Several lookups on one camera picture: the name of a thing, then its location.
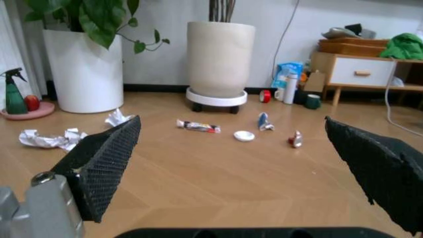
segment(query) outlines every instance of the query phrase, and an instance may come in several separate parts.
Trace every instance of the green leaf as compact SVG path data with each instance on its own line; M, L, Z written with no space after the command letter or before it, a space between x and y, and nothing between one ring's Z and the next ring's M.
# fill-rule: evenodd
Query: green leaf
M71 0L25 0L25 2L39 13L51 13L67 6Z
M135 17L132 17L128 21L128 25L131 27L137 27L138 26L138 20Z
M66 6L67 14L70 17L79 17L79 7L81 6L82 0L71 0L69 5Z
M156 43L160 41L160 33L157 29L154 29L154 39L156 40Z
M89 18L82 6L79 9L79 22L84 32L88 34L88 37L97 44L108 49L113 43L116 33L113 26L107 25L106 28L100 28Z
M134 16L135 12L138 9L138 6L140 5L140 0L128 0L126 1L126 4L128 5L128 9L131 13L131 16Z
M145 49L146 49L146 43L140 42L140 41L136 41L134 43L134 52L136 54L143 52Z
M25 21L39 21L43 19L43 14L42 13L38 13L38 12L30 12L28 14L26 14L25 16Z
M101 29L116 31L126 14L122 0L82 0L82 7L88 18Z
M60 22L64 22L65 14L63 11L63 8L59 8L56 11L53 12L53 18L55 20L60 20Z

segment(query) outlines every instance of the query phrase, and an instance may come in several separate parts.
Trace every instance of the metal bolt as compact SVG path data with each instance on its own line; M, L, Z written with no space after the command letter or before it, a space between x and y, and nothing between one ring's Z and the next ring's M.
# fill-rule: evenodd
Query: metal bolt
M31 179L31 187L35 187L42 183L55 179L54 173L51 171L41 172Z

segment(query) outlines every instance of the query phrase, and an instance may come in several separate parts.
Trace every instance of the white plant pot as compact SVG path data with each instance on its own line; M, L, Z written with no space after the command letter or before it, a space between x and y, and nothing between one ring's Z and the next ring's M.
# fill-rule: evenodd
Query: white plant pot
M254 26L222 22L188 23L188 79L208 97L241 95L250 75Z
M59 106L71 113L99 113L123 104L122 41L109 50L85 33L44 30Z

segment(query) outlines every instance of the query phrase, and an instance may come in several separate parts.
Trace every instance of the wheel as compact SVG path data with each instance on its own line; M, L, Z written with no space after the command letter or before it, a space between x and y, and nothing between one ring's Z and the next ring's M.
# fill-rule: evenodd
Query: wheel
M193 103L192 111L197 112L197 113L202 112L203 111L203 105L201 105L199 103Z
M232 114L238 114L239 112L239 106L233 106L229 110Z

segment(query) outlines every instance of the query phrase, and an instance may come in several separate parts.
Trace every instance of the white cable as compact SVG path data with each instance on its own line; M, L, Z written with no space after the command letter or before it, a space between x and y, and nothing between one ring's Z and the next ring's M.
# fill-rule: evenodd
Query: white cable
M297 8L298 8L298 5L299 4L300 4L300 0L297 0L297 3L295 4L294 10L292 11L292 14L291 14L291 18L289 19L288 24L285 27L285 30L283 31L282 35L280 36L279 43L277 45L275 55L273 56L272 79L274 79L276 77L276 75L274 75L274 73L275 73L275 63L276 63L277 53L279 52L280 45L282 44L282 40L285 37L285 34L288 31L289 26L291 25L292 20L294 19L294 16L295 16L295 13L297 12Z
M396 65L397 65L397 60L394 59L394 58L392 58L392 59L394 60L394 67L392 68L391 75L390 75L390 78L388 80L388 84L386 85L386 90L385 90L385 105L386 105L386 109L387 109L386 118L388 119L388 122L391 123L392 125L397 126L397 127L401 128L405 131L408 131L408 132L410 132L414 135L418 135L418 136L423 137L423 134L420 134L416 131L405 128L405 127L403 127L403 126L401 126L401 125L399 125L399 124L397 124L397 123L395 123L391 120L391 106L389 105L389 102L388 102L388 92L389 92L389 87L391 86L391 82L394 78L395 68L396 68Z

